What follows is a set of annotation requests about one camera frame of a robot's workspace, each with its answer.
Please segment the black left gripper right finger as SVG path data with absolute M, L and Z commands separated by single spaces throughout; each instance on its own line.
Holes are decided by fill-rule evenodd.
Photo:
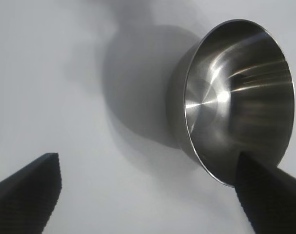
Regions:
M 234 188 L 256 234 L 296 234 L 296 178 L 241 153 Z

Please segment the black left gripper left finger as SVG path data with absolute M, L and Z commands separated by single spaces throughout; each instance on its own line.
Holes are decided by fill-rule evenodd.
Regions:
M 46 153 L 0 182 L 0 234 L 40 234 L 58 202 L 57 153 Z

